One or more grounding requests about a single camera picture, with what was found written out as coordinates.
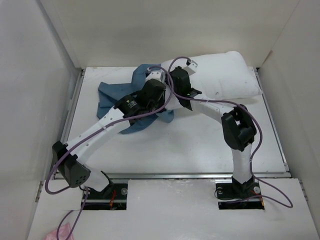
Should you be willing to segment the blue fabric pillowcase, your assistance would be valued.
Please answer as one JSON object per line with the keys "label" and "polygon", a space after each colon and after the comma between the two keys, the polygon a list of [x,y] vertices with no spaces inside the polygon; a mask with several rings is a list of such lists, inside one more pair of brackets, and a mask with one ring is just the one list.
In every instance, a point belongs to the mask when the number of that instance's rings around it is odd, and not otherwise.
{"label": "blue fabric pillowcase", "polygon": [[[132,73],[130,83],[108,84],[101,82],[98,86],[99,103],[96,116],[101,119],[115,105],[117,101],[126,95],[139,91],[145,84],[147,69],[152,64],[141,64]],[[175,114],[172,110],[164,110],[156,114],[139,119],[134,125],[121,131],[123,135],[136,133],[149,127],[156,120],[161,120],[167,124],[174,120]]]}

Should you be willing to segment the white pillow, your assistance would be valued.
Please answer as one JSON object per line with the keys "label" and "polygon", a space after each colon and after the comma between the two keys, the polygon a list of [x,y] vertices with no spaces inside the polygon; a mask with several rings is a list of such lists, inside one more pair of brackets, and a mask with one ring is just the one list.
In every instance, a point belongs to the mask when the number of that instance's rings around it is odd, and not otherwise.
{"label": "white pillow", "polygon": [[191,87],[213,100],[251,98],[263,93],[243,56],[237,51],[190,58],[197,64]]}

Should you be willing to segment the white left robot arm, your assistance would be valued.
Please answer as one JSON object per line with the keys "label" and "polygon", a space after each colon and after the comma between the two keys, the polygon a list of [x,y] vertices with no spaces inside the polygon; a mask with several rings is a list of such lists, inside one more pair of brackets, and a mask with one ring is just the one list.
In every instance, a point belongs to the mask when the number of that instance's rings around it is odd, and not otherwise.
{"label": "white left robot arm", "polygon": [[87,187],[101,198],[111,195],[114,184],[102,170],[90,167],[89,158],[115,135],[138,120],[163,110],[166,85],[149,79],[141,90],[125,95],[93,126],[78,137],[52,146],[54,170],[59,171],[70,188]]}

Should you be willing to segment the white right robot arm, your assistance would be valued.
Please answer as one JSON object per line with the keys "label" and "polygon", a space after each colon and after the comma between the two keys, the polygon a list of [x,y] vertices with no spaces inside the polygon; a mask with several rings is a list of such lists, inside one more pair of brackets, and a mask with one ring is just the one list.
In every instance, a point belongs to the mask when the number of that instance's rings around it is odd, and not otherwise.
{"label": "white right robot arm", "polygon": [[213,103],[201,91],[191,87],[190,76],[185,68],[176,67],[170,72],[174,92],[179,95],[182,107],[204,114],[222,126],[225,143],[231,148],[233,174],[231,183],[217,183],[216,193],[220,200],[245,199],[251,194],[255,180],[251,173],[250,156],[257,129],[244,105],[230,107]]}

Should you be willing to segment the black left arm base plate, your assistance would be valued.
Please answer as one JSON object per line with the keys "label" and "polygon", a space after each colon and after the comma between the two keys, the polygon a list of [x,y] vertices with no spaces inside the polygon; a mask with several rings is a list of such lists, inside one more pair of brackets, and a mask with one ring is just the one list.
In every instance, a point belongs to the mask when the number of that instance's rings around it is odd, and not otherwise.
{"label": "black left arm base plate", "polygon": [[90,189],[83,209],[88,211],[124,211],[127,209],[127,196],[127,183],[115,183],[111,192],[106,196]]}

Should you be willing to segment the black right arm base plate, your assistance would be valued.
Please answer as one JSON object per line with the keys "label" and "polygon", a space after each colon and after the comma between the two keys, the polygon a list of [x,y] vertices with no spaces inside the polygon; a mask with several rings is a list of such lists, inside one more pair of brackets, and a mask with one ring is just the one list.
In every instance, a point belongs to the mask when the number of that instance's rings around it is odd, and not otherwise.
{"label": "black right arm base plate", "polygon": [[215,197],[218,199],[219,210],[264,210],[261,188],[258,182],[250,186],[237,186],[233,182],[215,184]]}

